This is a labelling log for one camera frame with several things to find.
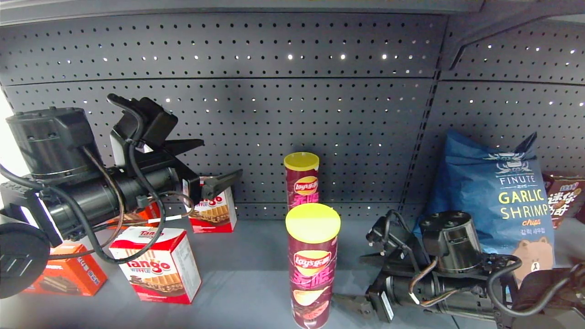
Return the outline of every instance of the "shelf surface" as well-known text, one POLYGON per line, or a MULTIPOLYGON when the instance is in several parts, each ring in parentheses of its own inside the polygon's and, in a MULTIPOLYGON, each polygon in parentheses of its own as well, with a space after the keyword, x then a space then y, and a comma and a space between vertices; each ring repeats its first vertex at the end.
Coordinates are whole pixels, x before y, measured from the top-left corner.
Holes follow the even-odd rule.
MULTIPOLYGON (((184 220, 171 226, 186 227, 184 220)), ((373 223, 344 220, 339 235, 335 275, 337 293, 361 294, 379 269, 357 258, 372 252, 364 238, 373 223)), ((100 232, 101 238, 109 232, 100 232)), ((557 252, 583 257, 583 246, 570 241, 585 234, 585 225, 565 220, 557 231, 557 252)), ((19 294, 0 300, 2 328, 298 328, 291 315, 284 221, 240 221, 231 234, 190 234, 202 276, 191 305, 139 301, 115 265, 100 265, 108 281, 94 297, 19 294)), ((566 257, 557 257, 566 264, 566 257)), ((453 328, 451 316, 395 309, 393 329, 453 328)), ((460 328, 492 329, 494 323, 455 318, 460 328)), ((333 306, 327 328, 388 328, 333 306)))
POLYGON ((0 25, 162 12, 477 12, 481 0, 20 0, 0 1, 0 25))

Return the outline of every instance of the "robotic arm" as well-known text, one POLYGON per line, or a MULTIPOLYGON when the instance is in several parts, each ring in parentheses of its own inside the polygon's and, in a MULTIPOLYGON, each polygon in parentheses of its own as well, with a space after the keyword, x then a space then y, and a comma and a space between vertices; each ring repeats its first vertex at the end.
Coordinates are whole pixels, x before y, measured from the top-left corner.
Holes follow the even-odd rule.
POLYGON ((422 243, 399 213, 390 211, 381 217, 366 239, 382 251, 360 259, 381 266, 380 273, 365 295, 333 294, 333 300, 365 318, 376 316, 387 323, 406 306, 493 321, 497 328, 585 327, 583 263, 533 272, 518 289, 512 271, 522 265, 521 260, 482 253, 469 214, 433 214, 420 226, 422 243), (392 215, 400 225, 391 225, 392 215))
POLYGON ((178 119, 149 98, 109 94, 108 101, 123 109, 111 132, 116 165, 110 168, 100 160, 81 108, 17 112, 7 119, 31 174, 18 177, 0 165, 0 173, 10 180, 0 186, 5 206, 0 210, 0 298, 32 284, 52 257, 50 247, 64 239, 87 236, 93 251, 110 263, 136 259, 150 245, 114 259, 95 236, 107 227, 100 224, 145 208, 150 196, 161 212, 154 243, 166 219, 161 194, 178 194, 193 204, 216 197, 242 175, 238 170, 200 186, 199 176, 176 156, 203 146, 202 140, 166 140, 178 119))

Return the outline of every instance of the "yellow lid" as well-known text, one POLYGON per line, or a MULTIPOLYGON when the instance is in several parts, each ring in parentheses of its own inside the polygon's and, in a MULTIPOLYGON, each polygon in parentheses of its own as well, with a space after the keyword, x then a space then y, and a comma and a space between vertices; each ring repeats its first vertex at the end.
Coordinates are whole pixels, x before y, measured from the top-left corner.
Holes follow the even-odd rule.
POLYGON ((297 172, 306 172, 319 167, 319 157, 309 152, 291 153, 284 157, 284 166, 297 172))
POLYGON ((305 203, 291 209, 285 220, 288 233, 306 244, 327 242, 339 233, 337 211, 320 203, 305 203))

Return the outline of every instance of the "pegboard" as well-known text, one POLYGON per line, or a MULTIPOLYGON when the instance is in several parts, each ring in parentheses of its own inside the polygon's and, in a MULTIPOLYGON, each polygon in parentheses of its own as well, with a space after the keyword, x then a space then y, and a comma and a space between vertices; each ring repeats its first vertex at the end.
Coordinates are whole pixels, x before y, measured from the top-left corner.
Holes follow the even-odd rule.
POLYGON ((235 77, 432 77, 446 18, 205 13, 0 28, 2 85, 235 77))
MULTIPOLYGON (((342 219, 364 220, 372 222, 384 216, 389 209, 398 209, 399 203, 325 203, 335 209, 342 219)), ((257 220, 259 218, 268 220, 282 220, 285 218, 288 207, 286 203, 239 203, 236 206, 238 219, 257 220)))
POLYGON ((407 203, 424 203, 455 129, 508 152, 533 132, 542 170, 585 174, 585 86, 441 81, 417 154, 407 203))
POLYGON ((584 40, 585 25, 530 23, 467 46, 441 79, 585 84, 584 40))
POLYGON ((242 168, 237 203, 282 203, 285 155, 319 155, 321 200, 399 202, 431 79, 132 80, 5 88, 15 111, 82 107, 107 165, 120 108, 105 96, 148 96, 178 117, 170 138, 206 146, 178 158, 210 175, 242 168))

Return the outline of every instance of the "lay's chips can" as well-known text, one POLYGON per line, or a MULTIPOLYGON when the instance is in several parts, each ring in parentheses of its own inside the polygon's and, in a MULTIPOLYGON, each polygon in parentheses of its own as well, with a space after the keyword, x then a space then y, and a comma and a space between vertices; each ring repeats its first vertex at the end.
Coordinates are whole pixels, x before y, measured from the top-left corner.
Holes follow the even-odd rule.
POLYGON ((319 157, 309 152, 291 153, 284 158, 287 171, 288 210, 305 203, 319 202, 319 157))
POLYGON ((292 316, 301 328, 319 329, 329 318, 341 219, 331 207, 306 203, 285 222, 292 316))

